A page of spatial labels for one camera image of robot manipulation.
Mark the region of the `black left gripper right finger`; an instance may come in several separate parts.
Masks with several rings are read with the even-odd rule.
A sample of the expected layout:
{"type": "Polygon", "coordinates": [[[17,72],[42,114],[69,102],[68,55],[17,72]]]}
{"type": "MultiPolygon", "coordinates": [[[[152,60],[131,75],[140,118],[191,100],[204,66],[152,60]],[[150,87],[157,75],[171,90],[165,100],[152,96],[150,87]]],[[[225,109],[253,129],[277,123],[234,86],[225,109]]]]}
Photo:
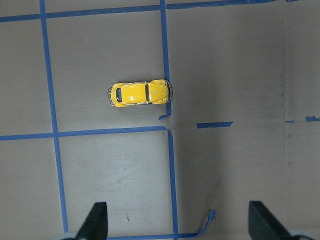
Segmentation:
{"type": "Polygon", "coordinates": [[[257,200],[251,200],[248,206],[248,232],[252,240],[291,240],[291,234],[268,210],[257,200]]]}

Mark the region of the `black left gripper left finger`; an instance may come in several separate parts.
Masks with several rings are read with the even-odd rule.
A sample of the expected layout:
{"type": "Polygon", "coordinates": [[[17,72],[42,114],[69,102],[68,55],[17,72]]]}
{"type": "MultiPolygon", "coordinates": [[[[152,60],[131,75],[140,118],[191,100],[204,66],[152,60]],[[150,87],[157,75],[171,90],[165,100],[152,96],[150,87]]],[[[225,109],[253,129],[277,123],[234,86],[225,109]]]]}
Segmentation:
{"type": "Polygon", "coordinates": [[[106,202],[96,202],[77,232],[76,240],[106,240],[108,237],[108,212],[106,202]]]}

